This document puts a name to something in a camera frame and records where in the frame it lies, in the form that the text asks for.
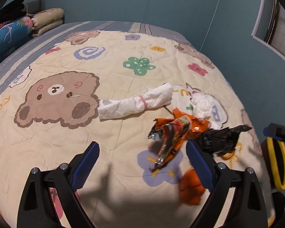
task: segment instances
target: blue spiral print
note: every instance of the blue spiral print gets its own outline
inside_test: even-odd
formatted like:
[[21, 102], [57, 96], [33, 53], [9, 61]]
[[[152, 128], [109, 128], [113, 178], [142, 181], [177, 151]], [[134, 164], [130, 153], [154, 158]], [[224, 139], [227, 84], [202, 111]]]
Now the blue spiral print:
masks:
[[95, 59], [105, 51], [105, 47], [87, 46], [74, 52], [74, 57], [79, 60]]

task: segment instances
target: black cloth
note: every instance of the black cloth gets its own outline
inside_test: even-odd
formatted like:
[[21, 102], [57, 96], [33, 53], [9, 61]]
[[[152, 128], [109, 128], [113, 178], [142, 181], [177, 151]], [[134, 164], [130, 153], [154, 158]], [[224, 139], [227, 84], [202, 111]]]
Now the black cloth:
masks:
[[0, 24], [6, 21], [13, 21], [26, 15], [24, 0], [13, 0], [0, 10]]

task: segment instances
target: pink swirl cheek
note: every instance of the pink swirl cheek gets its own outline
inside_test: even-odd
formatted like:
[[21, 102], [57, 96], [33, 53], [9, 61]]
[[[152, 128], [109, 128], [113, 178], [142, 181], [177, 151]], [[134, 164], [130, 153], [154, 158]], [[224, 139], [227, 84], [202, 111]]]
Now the pink swirl cheek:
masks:
[[82, 86], [82, 81], [78, 81], [74, 84], [75, 88], [79, 88]]
[[43, 87], [44, 87], [43, 85], [39, 85], [39, 86], [37, 87], [37, 92], [40, 92]]

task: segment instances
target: brown bear face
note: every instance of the brown bear face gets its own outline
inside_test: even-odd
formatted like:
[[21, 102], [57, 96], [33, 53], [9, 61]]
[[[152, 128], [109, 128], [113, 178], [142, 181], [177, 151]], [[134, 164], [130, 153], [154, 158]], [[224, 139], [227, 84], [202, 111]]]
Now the brown bear face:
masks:
[[77, 32], [68, 36], [66, 41], [71, 42], [71, 45], [81, 45], [89, 38], [95, 38], [99, 33], [98, 31]]
[[99, 77], [93, 73], [71, 71], [41, 79], [30, 87], [14, 122], [22, 128], [33, 121], [85, 127], [98, 117], [99, 99], [94, 94], [98, 86]]
[[203, 53], [200, 53], [197, 51], [193, 46], [186, 45], [183, 43], [179, 43], [175, 46], [176, 49], [178, 49], [180, 52], [188, 54], [190, 56], [196, 57], [201, 60], [203, 64], [205, 64], [207, 67], [214, 69], [212, 61], [205, 56]]

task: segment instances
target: mattress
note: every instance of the mattress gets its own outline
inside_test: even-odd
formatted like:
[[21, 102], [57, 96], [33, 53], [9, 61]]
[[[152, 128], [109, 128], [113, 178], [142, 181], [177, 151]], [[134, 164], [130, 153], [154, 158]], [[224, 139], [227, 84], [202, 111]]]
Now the mattress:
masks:
[[[99, 100], [129, 98], [165, 83], [173, 88], [170, 105], [99, 119]], [[203, 54], [193, 54], [190, 43], [174, 31], [143, 23], [88, 21], [63, 24], [32, 39], [0, 64], [3, 217], [16, 227], [21, 194], [33, 167], [55, 169], [96, 141], [99, 159], [76, 195], [97, 228], [189, 227], [209, 192], [198, 206], [182, 204], [178, 183], [191, 167], [185, 146], [167, 167], [151, 174], [150, 158], [156, 155], [150, 151], [154, 141], [148, 133], [155, 118], [173, 117], [173, 106], [189, 113], [196, 92], [215, 99], [213, 119], [220, 127], [252, 126], [219, 69]], [[270, 180], [254, 129], [240, 135], [233, 157], [215, 160], [236, 170], [254, 168], [270, 225]], [[55, 189], [51, 193], [61, 223], [69, 227]], [[223, 224], [233, 193], [230, 189], [216, 227]]]

